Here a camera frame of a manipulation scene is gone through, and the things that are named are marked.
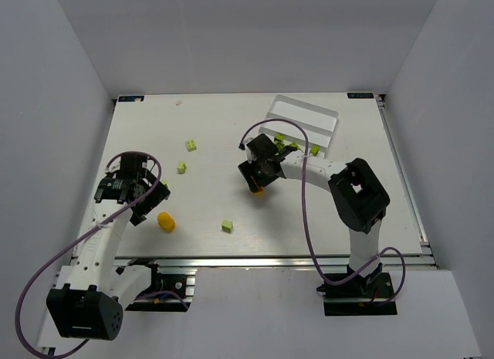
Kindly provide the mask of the green square brick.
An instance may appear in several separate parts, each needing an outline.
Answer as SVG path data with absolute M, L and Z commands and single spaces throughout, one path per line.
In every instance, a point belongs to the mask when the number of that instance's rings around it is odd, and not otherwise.
M 273 139 L 274 144 L 278 147 L 278 149 L 282 149 L 284 144 L 284 136 L 282 134 L 277 134 Z

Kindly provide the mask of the orange brick hollow side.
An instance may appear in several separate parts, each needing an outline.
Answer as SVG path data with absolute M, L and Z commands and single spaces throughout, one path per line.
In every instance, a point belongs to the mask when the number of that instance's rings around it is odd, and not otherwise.
M 264 188 L 263 186 L 256 186 L 255 189 L 252 191 L 254 195 L 260 196 L 264 193 Z

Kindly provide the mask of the yellow round lego block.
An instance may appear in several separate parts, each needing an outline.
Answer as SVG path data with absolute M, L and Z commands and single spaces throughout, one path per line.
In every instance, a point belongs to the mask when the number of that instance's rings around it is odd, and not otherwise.
M 161 212 L 157 215 L 157 223 L 165 232 L 173 232 L 176 223 L 167 212 Z

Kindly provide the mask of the small green brick upturned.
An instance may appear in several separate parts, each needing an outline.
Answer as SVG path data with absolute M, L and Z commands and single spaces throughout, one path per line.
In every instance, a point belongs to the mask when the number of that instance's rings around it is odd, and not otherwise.
M 319 153 L 320 151 L 320 147 L 316 144 L 314 144 L 311 148 L 310 148 L 310 153 L 313 155 L 313 156 L 317 156 L 317 154 Z

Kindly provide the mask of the small green brick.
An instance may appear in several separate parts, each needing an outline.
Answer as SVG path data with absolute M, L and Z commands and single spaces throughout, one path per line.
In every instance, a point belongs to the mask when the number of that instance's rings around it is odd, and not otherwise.
M 179 161 L 177 166 L 177 172 L 179 174 L 184 174 L 187 170 L 187 165 L 184 161 Z
M 225 219 L 222 221 L 221 227 L 223 232 L 231 233 L 233 230 L 233 222 Z

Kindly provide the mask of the small green brick front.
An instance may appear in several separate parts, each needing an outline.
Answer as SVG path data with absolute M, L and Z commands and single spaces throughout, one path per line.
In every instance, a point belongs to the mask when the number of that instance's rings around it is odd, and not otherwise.
M 225 219 L 222 221 L 221 227 L 223 232 L 231 233 L 233 230 L 233 222 Z

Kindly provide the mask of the green lego plate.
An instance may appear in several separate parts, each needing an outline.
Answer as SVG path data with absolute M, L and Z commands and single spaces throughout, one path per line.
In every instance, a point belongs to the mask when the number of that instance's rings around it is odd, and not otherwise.
M 301 151 L 302 150 L 301 147 L 297 143 L 295 143 L 295 142 L 292 142 L 290 144 L 287 144 L 286 147 L 294 147 L 298 151 Z

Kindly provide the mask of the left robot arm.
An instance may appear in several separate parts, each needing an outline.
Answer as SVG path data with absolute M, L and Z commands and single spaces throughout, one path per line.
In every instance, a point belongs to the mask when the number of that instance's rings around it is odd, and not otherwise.
M 105 175 L 93 196 L 92 235 L 82 241 L 75 266 L 60 288 L 46 299 L 49 314 L 61 337 L 114 340 L 124 310 L 152 285 L 148 266 L 114 266 L 117 249 L 128 225 L 137 226 L 147 214 L 168 199 L 170 190 L 153 174 L 143 152 L 123 152 L 117 168 Z

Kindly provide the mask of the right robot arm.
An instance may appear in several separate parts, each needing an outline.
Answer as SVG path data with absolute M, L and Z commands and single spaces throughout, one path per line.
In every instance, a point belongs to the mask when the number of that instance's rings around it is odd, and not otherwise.
M 252 193 L 261 192 L 278 178 L 304 181 L 328 191 L 349 229 L 347 272 L 362 279 L 372 279 L 381 272 L 379 232 L 391 200 L 365 160 L 356 158 L 345 164 L 304 154 L 291 146 L 278 148 L 265 134 L 247 139 L 239 148 L 247 157 L 239 170 Z

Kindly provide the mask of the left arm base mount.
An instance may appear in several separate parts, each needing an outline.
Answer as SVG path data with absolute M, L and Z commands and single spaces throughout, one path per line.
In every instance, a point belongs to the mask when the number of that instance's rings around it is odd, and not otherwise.
M 195 271 L 161 266 L 157 260 L 132 259 L 116 265 L 121 275 L 133 266 L 145 266 L 151 271 L 151 282 L 137 294 L 125 311 L 185 313 L 194 296 Z

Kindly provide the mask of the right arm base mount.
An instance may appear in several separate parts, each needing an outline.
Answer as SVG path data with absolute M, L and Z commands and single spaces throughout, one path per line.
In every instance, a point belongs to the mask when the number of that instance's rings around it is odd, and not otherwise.
M 326 317 L 396 316 L 394 287 L 389 273 L 381 273 L 369 286 L 362 287 L 354 279 L 331 286 L 323 282 L 316 288 L 323 297 Z

